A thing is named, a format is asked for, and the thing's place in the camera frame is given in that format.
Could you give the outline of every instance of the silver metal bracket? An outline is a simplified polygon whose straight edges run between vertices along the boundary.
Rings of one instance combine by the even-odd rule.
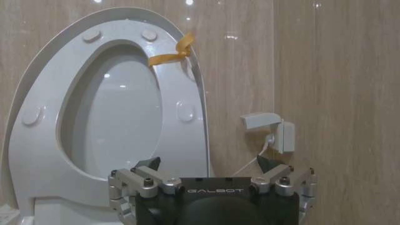
[[[300,218],[299,224],[303,224],[309,208],[313,207],[317,176],[313,169],[296,169],[289,175],[275,181],[275,191],[281,196],[292,196],[297,192],[300,197]]]
[[[123,224],[136,225],[135,196],[139,194],[143,198],[152,198],[157,196],[159,188],[164,193],[175,195],[181,187],[181,180],[167,177],[147,166],[140,166],[131,171],[112,171],[108,184],[109,206],[117,211]]]
[[[279,165],[272,170],[269,170],[267,173],[264,173],[259,177],[251,178],[251,184],[256,187],[256,190],[259,191],[259,194],[264,194],[269,192],[269,187],[275,183],[275,181],[288,175],[291,172],[291,168],[287,165]]]
[[[275,192],[281,196],[292,196],[297,192],[300,197],[299,224],[301,224],[316,198],[317,177],[313,169],[293,170],[287,165],[279,165],[261,176],[251,178],[251,185],[259,194],[268,193],[272,184],[275,184]]]

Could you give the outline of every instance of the tiled wall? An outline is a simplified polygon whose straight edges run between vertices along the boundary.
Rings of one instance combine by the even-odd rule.
[[[399,224],[400,1],[277,0],[276,110],[319,173],[308,224]]]

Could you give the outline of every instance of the screw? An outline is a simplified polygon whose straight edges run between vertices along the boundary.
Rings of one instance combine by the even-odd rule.
[[[256,179],[255,179],[257,182],[260,182],[260,183],[264,183],[265,182],[265,179],[264,178],[261,178],[261,177],[256,177]]]
[[[117,173],[117,170],[111,171],[111,176],[115,177],[116,173]]]
[[[176,181],[176,179],[175,179],[175,178],[171,178],[169,180],[167,180],[167,183],[168,183],[168,184],[173,184],[175,181]]]
[[[143,181],[143,185],[144,185],[144,187],[151,187],[151,186],[153,186],[153,184],[155,184],[155,181],[152,180],[152,178],[145,178],[144,179],[144,181]]]
[[[289,185],[289,184],[291,184],[289,178],[288,178],[288,177],[281,177],[281,178],[280,178],[280,183],[281,183],[283,185]]]

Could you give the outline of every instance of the yellow rubber band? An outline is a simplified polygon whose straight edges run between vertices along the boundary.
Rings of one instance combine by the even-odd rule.
[[[195,36],[189,32],[185,36],[183,36],[179,43],[176,44],[177,54],[164,54],[164,55],[156,55],[153,57],[149,57],[149,61],[148,61],[149,67],[173,60],[183,60],[187,56],[191,55],[191,44],[193,41],[195,41]]]

